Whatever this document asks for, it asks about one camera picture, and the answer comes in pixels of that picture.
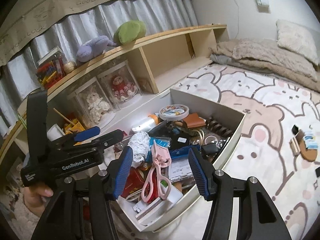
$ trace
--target round wooden ball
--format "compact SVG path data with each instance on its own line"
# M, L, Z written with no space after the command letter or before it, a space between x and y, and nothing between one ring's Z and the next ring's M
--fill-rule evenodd
M69 61L65 63L63 69L66 74L69 74L76 69L76 63L74 61Z

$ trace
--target human hand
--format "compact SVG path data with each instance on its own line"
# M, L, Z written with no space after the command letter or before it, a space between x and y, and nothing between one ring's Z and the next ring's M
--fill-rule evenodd
M41 217L45 206L41 196L52 197L53 191L43 182L25 187L23 191L25 206L36 216Z

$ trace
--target white box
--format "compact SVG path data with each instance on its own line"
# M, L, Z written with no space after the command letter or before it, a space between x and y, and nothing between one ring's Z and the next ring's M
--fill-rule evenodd
M245 115L227 106L182 91L173 89L165 90L137 109L133 109L132 112L103 131L99 136L115 129L123 130L129 134L130 129L139 123L139 121L152 113L158 113L161 108L170 104L186 105L189 107L191 113L197 112L199 116L205 119L214 116L223 126L235 131L227 146L213 164L216 169L221 169L230 158L241 136ZM127 202L121 196L117 202L132 224L140 232L145 232L161 230L164 226L188 210L199 197L198 189L196 185L194 185L168 212L160 216L157 220L152 221L148 226L141 225L137 222L135 218L137 213L132 208L134 206L133 203Z

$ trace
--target bedsheet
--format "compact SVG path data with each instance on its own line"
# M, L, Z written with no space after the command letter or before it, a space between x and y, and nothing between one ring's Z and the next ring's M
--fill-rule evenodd
M231 177L255 176L274 201L293 240L308 232L320 212L320 156L308 162L293 156L291 128L311 129L320 145L320 95L280 79L227 65L203 67L173 86L246 113L242 136L224 171ZM211 203L200 198L158 233L132 230L113 207L123 239L202 239Z

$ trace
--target wooden shelf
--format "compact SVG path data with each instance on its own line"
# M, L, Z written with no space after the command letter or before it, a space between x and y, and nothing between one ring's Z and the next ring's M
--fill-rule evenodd
M228 40L227 26L223 24L193 26L143 37L79 66L49 88L48 102L87 73L123 54L126 54L135 77L148 80L153 93L157 94L198 68L210 64L211 60L208 59L211 53L210 47L215 46L217 41L226 40ZM141 104L154 96L154 94L144 95ZM104 129L116 124L135 108L137 107L132 106L119 111ZM26 99L19 107L19 113L24 119L26 118ZM17 121L0 149L0 165L16 139L21 150L25 154L28 152L26 132L22 130L21 122Z
M155 79L159 92L166 90L172 84L175 84L177 81L183 79L197 69L211 63L212 60L209 58L196 57L157 76Z

